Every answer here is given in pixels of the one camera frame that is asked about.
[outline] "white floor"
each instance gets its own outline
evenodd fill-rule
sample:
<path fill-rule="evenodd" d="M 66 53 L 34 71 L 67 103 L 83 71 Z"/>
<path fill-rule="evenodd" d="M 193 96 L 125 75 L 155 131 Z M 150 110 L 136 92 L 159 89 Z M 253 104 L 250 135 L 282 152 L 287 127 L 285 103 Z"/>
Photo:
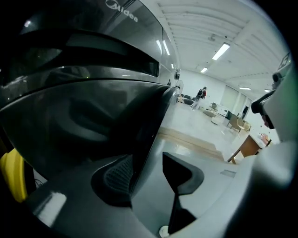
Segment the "white floor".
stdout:
<path fill-rule="evenodd" d="M 245 131 L 238 133 L 228 128 L 227 124 L 228 120 L 225 119 L 222 124 L 215 125 L 211 122 L 211 117 L 200 110 L 193 111 L 189 105 L 182 103 L 171 106 L 162 122 L 163 127 L 213 143 L 223 154 L 225 161 L 239 148 L 248 135 Z M 241 153 L 236 156 L 239 162 L 242 158 Z"/>

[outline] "midea logo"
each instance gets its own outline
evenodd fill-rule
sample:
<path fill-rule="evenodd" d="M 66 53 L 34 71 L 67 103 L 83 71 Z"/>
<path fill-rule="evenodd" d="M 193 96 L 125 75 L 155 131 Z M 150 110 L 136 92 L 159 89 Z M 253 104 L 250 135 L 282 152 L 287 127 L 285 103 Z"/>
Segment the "midea logo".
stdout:
<path fill-rule="evenodd" d="M 129 13 L 128 10 L 124 10 L 124 8 L 120 6 L 116 0 L 106 0 L 106 5 L 113 10 L 118 10 L 119 12 L 124 13 L 125 15 L 133 19 L 135 22 L 138 22 L 138 18 L 133 16 L 133 14 Z"/>

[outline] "fluorescent light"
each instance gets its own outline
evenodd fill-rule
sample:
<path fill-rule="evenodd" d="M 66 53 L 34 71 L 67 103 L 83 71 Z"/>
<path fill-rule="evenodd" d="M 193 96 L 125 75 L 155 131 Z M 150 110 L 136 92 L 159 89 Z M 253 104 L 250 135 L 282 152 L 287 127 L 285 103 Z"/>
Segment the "fluorescent light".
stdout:
<path fill-rule="evenodd" d="M 239 88 L 243 90 L 251 90 L 249 87 L 239 87 Z"/>
<path fill-rule="evenodd" d="M 212 57 L 212 59 L 217 60 L 219 57 L 223 55 L 229 49 L 230 45 L 227 43 L 224 43 L 222 47 L 220 47 L 219 51 L 216 52 L 216 54 Z"/>
<path fill-rule="evenodd" d="M 30 23 L 31 23 L 31 21 L 28 20 L 28 21 L 25 22 L 24 26 L 28 27 L 30 25 Z"/>
<path fill-rule="evenodd" d="M 157 40 L 156 43 L 157 43 L 157 45 L 158 45 L 158 47 L 160 49 L 160 53 L 161 53 L 162 52 L 162 45 L 160 44 L 160 41 L 159 40 Z"/>
<path fill-rule="evenodd" d="M 204 68 L 201 70 L 201 73 L 204 73 L 204 72 L 206 72 L 206 71 L 207 71 L 207 69 L 208 69 L 208 68 L 205 68 L 205 67 L 204 67 Z"/>
<path fill-rule="evenodd" d="M 169 55 L 169 50 L 168 50 L 168 47 L 167 47 L 167 44 L 166 44 L 166 41 L 165 40 L 163 40 L 163 45 L 166 48 L 167 54 Z"/>

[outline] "yellow object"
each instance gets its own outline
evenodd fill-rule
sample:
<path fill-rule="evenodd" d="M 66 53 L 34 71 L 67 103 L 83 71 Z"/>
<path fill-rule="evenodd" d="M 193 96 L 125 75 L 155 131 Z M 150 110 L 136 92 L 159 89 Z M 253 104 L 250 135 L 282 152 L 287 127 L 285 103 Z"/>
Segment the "yellow object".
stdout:
<path fill-rule="evenodd" d="M 0 159 L 4 180 L 14 199 L 18 202 L 22 202 L 27 197 L 24 163 L 23 157 L 16 149 L 6 153 Z"/>

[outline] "sofa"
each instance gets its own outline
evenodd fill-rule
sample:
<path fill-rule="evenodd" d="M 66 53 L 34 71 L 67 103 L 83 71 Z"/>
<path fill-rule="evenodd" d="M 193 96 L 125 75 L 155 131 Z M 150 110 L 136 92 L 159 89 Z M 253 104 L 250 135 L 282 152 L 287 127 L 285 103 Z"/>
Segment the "sofa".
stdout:
<path fill-rule="evenodd" d="M 216 116 L 216 114 L 213 111 L 208 110 L 208 109 L 206 109 L 206 110 L 204 109 L 203 113 L 206 114 L 209 117 L 212 117 L 212 118 Z"/>
<path fill-rule="evenodd" d="M 189 95 L 185 95 L 185 94 L 180 94 L 178 97 L 178 102 L 187 104 L 187 105 L 192 105 L 195 101 L 195 97 L 191 97 Z"/>

